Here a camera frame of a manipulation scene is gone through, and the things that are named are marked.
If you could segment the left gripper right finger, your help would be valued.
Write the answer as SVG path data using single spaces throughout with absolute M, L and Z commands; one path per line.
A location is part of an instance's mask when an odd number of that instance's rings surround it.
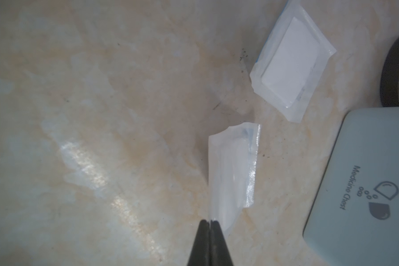
M 225 237 L 218 221 L 210 224 L 210 265 L 233 266 Z

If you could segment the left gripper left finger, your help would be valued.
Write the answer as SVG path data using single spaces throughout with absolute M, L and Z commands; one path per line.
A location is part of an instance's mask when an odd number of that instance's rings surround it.
M 209 222 L 201 220 L 187 266 L 209 266 Z

